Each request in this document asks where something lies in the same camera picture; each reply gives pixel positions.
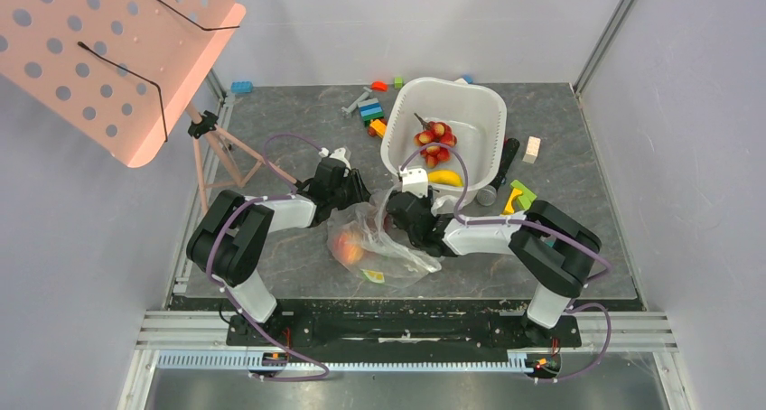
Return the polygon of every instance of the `yellow block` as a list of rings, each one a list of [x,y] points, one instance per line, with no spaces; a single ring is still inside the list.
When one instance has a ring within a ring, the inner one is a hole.
[[[383,121],[380,121],[379,119],[373,120],[371,123],[369,123],[369,126],[375,130],[375,133],[378,134],[378,137],[383,137],[383,135],[386,134],[386,125],[383,124]]]
[[[503,209],[503,212],[501,213],[502,216],[508,216],[509,214],[515,213],[513,210],[513,201],[521,196],[521,194],[524,193],[520,189],[513,188],[512,191],[510,191],[510,196],[508,197],[508,202],[505,203],[505,209]]]

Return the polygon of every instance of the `blue lego brick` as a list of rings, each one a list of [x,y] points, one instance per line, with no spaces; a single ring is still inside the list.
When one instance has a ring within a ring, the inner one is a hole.
[[[380,105],[374,106],[374,107],[365,107],[360,111],[360,115],[362,117],[365,117],[367,115],[372,114],[382,114],[383,113],[383,107],[380,107]]]
[[[245,94],[248,92],[253,92],[253,82],[250,82],[250,81],[232,82],[231,92],[233,92],[234,94]]]
[[[378,102],[377,98],[371,98],[369,100],[364,100],[359,102],[357,106],[359,107],[360,110],[364,110],[374,106],[380,107],[380,103]]]

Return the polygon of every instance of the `perforated metal sheet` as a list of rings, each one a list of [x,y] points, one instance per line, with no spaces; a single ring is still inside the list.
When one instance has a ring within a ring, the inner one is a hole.
[[[234,0],[164,0],[205,27],[238,25]],[[156,0],[0,0],[0,72],[107,148],[150,162],[234,30],[204,32]]]

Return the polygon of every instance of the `plastic bag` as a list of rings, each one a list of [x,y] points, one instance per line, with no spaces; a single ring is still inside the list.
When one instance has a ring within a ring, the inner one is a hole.
[[[442,266],[437,258],[407,247],[406,233],[386,219],[386,202],[393,190],[376,192],[369,202],[334,210],[327,221],[327,247],[357,277],[405,288]]]

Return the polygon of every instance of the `gray wall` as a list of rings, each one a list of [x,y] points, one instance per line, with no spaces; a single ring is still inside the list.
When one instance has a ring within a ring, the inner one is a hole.
[[[574,81],[619,0],[238,1],[248,13],[217,71],[314,85]]]
[[[766,4],[638,0],[585,114],[700,408],[762,408]]]
[[[117,405],[181,243],[195,185],[187,122],[127,169],[0,75],[0,408]]]

